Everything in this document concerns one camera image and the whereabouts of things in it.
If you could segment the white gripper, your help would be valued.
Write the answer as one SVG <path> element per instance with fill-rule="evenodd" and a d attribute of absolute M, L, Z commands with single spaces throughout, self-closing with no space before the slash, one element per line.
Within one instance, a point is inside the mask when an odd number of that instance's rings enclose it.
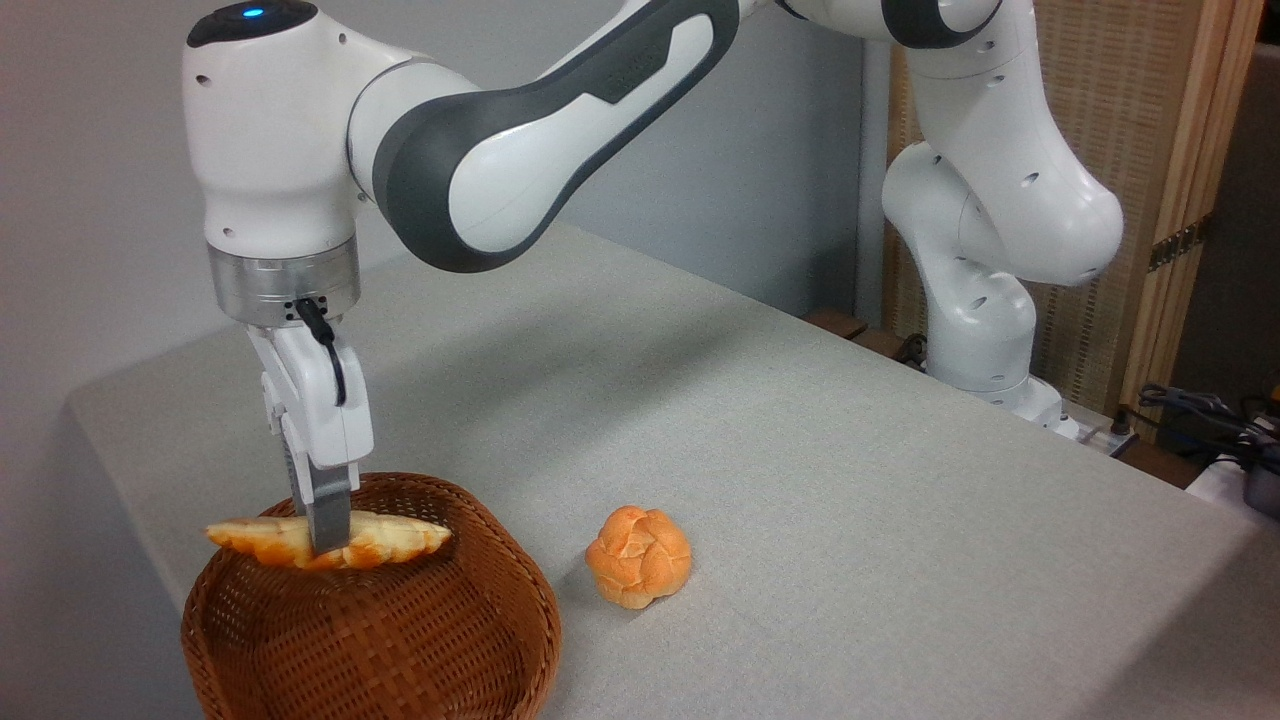
<path fill-rule="evenodd" d="M 246 332 L 270 380 L 268 406 L 283 407 L 285 468 L 294 512 L 305 516 L 312 556 L 344 548 L 351 539 L 355 464 L 374 450 L 372 420 L 364 370 L 343 334 L 328 346 L 306 328 Z"/>

